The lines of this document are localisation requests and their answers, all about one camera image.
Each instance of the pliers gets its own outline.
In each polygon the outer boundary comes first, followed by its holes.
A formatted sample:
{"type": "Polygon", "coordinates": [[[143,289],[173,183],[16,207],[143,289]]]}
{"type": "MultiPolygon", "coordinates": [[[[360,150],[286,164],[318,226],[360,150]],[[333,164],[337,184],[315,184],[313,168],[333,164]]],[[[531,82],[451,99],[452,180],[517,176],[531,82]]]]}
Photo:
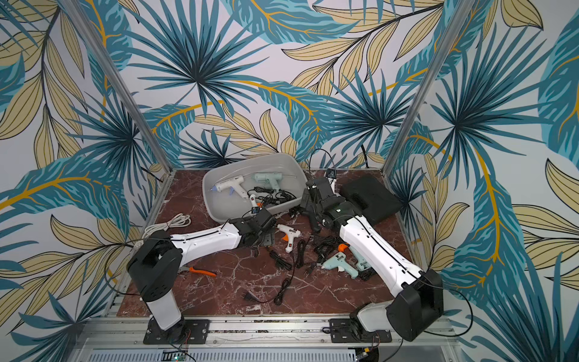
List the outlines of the pliers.
{"type": "Polygon", "coordinates": [[[179,273],[181,273],[181,272],[192,272],[192,273],[196,273],[196,274],[203,274],[203,275],[211,276],[211,277],[213,277],[213,278],[215,278],[215,277],[217,276],[215,273],[211,273],[211,272],[208,272],[208,271],[206,271],[206,270],[197,270],[197,269],[194,269],[194,268],[190,268],[190,267],[188,267],[188,266],[182,266],[182,267],[180,267],[180,268],[179,268],[179,273]]]}

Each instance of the wall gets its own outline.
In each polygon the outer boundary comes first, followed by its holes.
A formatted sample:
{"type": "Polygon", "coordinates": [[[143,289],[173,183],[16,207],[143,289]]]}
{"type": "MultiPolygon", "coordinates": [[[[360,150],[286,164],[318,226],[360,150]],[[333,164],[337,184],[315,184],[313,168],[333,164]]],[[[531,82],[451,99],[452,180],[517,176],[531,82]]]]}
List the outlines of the wall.
{"type": "Polygon", "coordinates": [[[316,148],[380,167],[456,3],[136,2],[122,76],[177,167],[316,148]]]}
{"type": "MultiPolygon", "coordinates": [[[[468,360],[576,361],[579,5],[491,3],[389,179],[415,260],[473,304],[468,360]]],[[[463,297],[446,292],[445,309],[465,331],[463,297]]]]}
{"type": "MultiPolygon", "coordinates": [[[[115,285],[162,172],[57,2],[29,3],[0,6],[1,359],[60,361],[104,309],[105,270],[115,285]]],[[[82,3],[127,28],[116,1],[82,3]]]]}

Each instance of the brown marble surface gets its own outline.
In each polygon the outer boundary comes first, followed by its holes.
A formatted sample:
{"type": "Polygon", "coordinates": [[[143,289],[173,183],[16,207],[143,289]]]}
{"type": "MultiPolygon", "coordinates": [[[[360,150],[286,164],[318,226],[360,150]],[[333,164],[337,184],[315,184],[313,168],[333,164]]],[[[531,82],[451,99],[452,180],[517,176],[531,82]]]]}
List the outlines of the brown marble surface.
{"type": "MultiPolygon", "coordinates": [[[[170,229],[173,233],[188,233],[213,228],[218,224],[207,214],[201,180],[206,171],[178,171],[166,196],[157,222],[167,221],[178,213],[190,214],[192,223],[186,228],[170,229]]],[[[350,180],[371,173],[382,180],[377,170],[339,171],[338,186],[350,180]]],[[[302,232],[307,240],[311,233],[309,220],[304,216],[291,219],[288,214],[278,218],[279,223],[291,225],[302,232]]],[[[375,229],[404,257],[410,259],[410,254],[404,242],[404,237],[392,216],[375,229]]],[[[329,235],[323,230],[321,235],[329,235]]],[[[280,255],[290,260],[284,249],[287,245],[281,238],[283,233],[276,233],[276,244],[273,247],[280,255]]],[[[367,302],[382,302],[392,299],[388,288],[379,276],[374,275],[368,281],[359,278],[352,279],[346,272],[337,269],[325,270],[316,268],[306,277],[304,271],[307,266],[296,269],[291,286],[285,292],[283,303],[280,306],[273,302],[258,304],[243,299],[243,294],[250,291],[261,300],[273,298],[281,282],[291,272],[280,271],[274,266],[265,248],[254,257],[249,249],[235,249],[220,251],[194,260],[189,266],[195,269],[209,270],[217,274],[216,278],[193,273],[180,274],[174,284],[173,293],[177,305],[184,315],[247,315],[271,313],[349,313],[367,302]]],[[[354,258],[349,250],[346,255],[352,264],[354,258]]],[[[304,260],[306,264],[315,261],[317,255],[312,247],[306,247],[304,260]]],[[[131,283],[127,292],[137,292],[131,283]]],[[[119,317],[143,317],[149,312],[138,296],[125,296],[117,313],[119,317]]]]}

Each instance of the white glue gun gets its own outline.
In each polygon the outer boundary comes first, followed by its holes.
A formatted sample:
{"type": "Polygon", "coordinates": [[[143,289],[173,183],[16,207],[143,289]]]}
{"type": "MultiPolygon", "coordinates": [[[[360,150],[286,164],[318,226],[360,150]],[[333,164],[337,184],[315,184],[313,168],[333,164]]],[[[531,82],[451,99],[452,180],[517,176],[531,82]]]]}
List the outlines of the white glue gun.
{"type": "Polygon", "coordinates": [[[289,226],[283,224],[277,224],[277,228],[285,233],[285,236],[282,238],[282,240],[288,242],[288,246],[285,248],[285,252],[291,253],[291,251],[294,249],[294,238],[301,235],[300,231],[292,229],[289,226]]]}
{"type": "Polygon", "coordinates": [[[249,196],[247,196],[247,192],[243,189],[243,187],[241,187],[241,183],[243,181],[243,176],[235,176],[228,178],[227,180],[217,182],[211,190],[221,192],[231,187],[229,191],[230,195],[233,193],[233,191],[235,191],[239,194],[239,196],[241,196],[242,199],[247,200],[249,196]]]}

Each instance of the plastic bin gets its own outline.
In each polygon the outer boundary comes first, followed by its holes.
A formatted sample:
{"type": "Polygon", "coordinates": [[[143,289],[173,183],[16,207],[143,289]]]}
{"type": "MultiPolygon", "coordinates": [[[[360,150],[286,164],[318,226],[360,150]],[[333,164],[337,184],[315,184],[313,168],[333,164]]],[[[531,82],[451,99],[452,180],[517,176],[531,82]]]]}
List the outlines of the plastic bin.
{"type": "Polygon", "coordinates": [[[267,210],[272,215],[299,205],[302,200],[303,189],[306,187],[306,175],[292,156],[286,153],[272,153],[217,167],[205,174],[202,185],[203,199],[207,212],[213,220],[226,222],[228,219],[241,217],[251,210],[251,202],[242,199],[237,192],[229,195],[229,191],[212,191],[211,188],[215,183],[242,175],[244,182],[241,186],[246,191],[256,186],[264,187],[263,183],[255,182],[251,177],[256,172],[281,172],[284,178],[279,182],[280,188],[296,196],[295,200],[268,207],[267,210]]]}

